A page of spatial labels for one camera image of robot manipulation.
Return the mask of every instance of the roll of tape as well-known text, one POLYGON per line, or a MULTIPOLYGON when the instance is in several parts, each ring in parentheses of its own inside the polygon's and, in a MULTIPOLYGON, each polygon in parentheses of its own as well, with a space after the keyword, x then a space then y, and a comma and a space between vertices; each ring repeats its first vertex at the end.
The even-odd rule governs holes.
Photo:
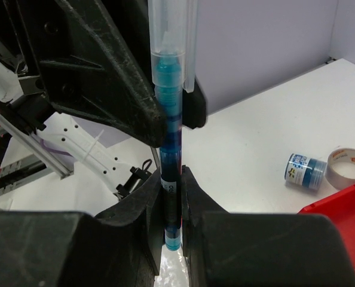
POLYGON ((352 163, 355 165, 355 149, 341 148, 332 152, 328 157, 328 167, 325 174, 329 183, 338 190, 343 190, 355 184, 355 178, 347 178, 335 171, 333 168, 335 163, 352 163))

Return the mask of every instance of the blue pen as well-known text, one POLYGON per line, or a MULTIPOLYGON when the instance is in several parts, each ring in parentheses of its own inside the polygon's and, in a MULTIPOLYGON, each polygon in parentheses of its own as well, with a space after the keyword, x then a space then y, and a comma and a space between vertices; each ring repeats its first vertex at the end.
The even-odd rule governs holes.
POLYGON ((167 115, 160 147, 166 246, 180 247, 182 91, 195 83, 197 0, 149 0, 149 34, 155 95, 167 115))

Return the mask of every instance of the red tray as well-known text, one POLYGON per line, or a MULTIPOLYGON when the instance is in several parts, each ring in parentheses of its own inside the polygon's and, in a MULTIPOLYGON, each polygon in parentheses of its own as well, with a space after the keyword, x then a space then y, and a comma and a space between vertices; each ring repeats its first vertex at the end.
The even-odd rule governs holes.
POLYGON ((321 213, 336 225, 355 269, 355 184, 301 209, 300 213, 321 213))

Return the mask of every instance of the wall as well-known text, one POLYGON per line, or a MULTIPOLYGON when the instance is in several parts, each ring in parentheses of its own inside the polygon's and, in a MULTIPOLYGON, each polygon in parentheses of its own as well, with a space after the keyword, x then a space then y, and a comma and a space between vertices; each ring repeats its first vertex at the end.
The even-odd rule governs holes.
POLYGON ((325 62, 337 0, 200 0, 197 77, 209 112, 325 62))
POLYGON ((339 0, 330 55, 355 64, 355 0, 339 0))

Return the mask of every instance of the purple wire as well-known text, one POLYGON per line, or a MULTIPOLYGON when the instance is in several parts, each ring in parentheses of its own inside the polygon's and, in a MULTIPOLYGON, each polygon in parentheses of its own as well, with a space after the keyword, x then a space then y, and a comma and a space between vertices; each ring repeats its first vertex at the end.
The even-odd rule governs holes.
POLYGON ((72 157, 72 155, 70 155, 70 153, 68 153, 66 151, 59 151, 58 149, 52 149, 52 148, 47 147, 45 145, 45 141, 43 139, 41 139, 41 146, 44 148, 44 150, 46 150, 48 152, 52 152, 54 154, 67 155, 68 157, 72 157))

